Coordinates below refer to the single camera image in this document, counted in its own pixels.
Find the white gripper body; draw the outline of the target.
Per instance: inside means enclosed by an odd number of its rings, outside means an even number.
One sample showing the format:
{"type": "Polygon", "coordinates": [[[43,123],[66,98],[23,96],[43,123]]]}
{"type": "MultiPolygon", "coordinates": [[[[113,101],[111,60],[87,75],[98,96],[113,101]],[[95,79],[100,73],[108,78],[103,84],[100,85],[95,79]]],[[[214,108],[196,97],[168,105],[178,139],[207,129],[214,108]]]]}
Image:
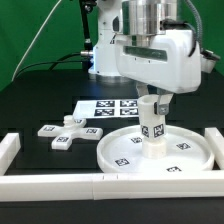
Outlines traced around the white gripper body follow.
{"type": "Polygon", "coordinates": [[[149,46],[133,46],[132,38],[117,35],[115,59],[119,73],[173,93],[195,91],[201,83],[199,44],[194,53],[191,30],[167,30],[151,37],[149,46]]]}

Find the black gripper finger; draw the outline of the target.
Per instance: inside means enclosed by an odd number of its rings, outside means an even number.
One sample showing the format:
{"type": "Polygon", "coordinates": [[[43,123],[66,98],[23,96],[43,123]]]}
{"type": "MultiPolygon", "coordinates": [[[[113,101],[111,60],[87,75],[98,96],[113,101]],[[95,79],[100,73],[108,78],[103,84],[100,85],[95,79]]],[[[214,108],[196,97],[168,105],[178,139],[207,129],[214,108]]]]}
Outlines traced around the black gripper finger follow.
{"type": "Polygon", "coordinates": [[[158,99],[154,103],[154,113],[157,115],[167,115],[169,113],[169,104],[173,94],[159,94],[158,99]]]}
{"type": "Polygon", "coordinates": [[[148,86],[144,83],[137,83],[136,90],[139,97],[145,96],[149,94],[148,86]]]}

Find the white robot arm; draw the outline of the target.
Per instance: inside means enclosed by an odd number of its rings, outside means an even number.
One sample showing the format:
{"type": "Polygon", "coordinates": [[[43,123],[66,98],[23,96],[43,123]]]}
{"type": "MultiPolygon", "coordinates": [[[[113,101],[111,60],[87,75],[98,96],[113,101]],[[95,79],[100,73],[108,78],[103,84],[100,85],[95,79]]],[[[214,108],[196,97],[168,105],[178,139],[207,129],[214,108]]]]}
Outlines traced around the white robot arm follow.
{"type": "Polygon", "coordinates": [[[177,19],[178,0],[98,0],[98,42],[92,78],[132,79],[138,94],[157,88],[158,115],[169,111],[174,93],[195,91],[201,83],[201,50],[194,29],[177,19]]]}

